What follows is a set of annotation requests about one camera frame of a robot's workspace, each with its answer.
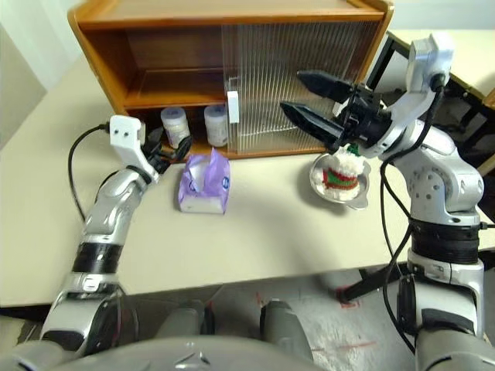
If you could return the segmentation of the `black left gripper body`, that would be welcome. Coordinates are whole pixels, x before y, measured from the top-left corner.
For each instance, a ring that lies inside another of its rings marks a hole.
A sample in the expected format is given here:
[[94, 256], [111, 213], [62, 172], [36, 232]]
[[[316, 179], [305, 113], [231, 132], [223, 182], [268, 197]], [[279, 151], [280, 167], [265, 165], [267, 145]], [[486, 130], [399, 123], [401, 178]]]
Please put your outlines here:
[[164, 173], [171, 165], [170, 158], [162, 152], [161, 141], [145, 142], [145, 158], [158, 173]]

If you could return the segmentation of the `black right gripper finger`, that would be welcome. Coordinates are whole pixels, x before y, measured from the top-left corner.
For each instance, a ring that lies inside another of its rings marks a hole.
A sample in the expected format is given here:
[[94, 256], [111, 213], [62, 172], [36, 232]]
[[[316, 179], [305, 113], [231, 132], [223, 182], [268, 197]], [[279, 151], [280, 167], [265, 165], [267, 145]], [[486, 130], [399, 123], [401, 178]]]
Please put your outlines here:
[[334, 102], [344, 102], [353, 93], [354, 85], [324, 71], [302, 70], [297, 73], [299, 81], [311, 93]]
[[339, 149], [344, 136], [342, 124], [322, 116], [304, 104], [282, 101], [279, 105], [297, 128], [321, 141], [328, 152], [336, 152]]

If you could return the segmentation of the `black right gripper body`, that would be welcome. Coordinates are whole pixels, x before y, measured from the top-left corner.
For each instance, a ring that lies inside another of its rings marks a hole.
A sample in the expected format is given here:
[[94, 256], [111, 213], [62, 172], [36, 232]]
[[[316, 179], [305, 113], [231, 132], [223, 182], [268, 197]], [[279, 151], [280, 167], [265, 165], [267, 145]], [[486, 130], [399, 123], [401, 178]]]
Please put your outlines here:
[[331, 145], [331, 150], [348, 143], [370, 148], [377, 144], [391, 126], [391, 114], [381, 104], [381, 96], [362, 84], [335, 82], [331, 99], [339, 104], [333, 121], [340, 126], [340, 133]]

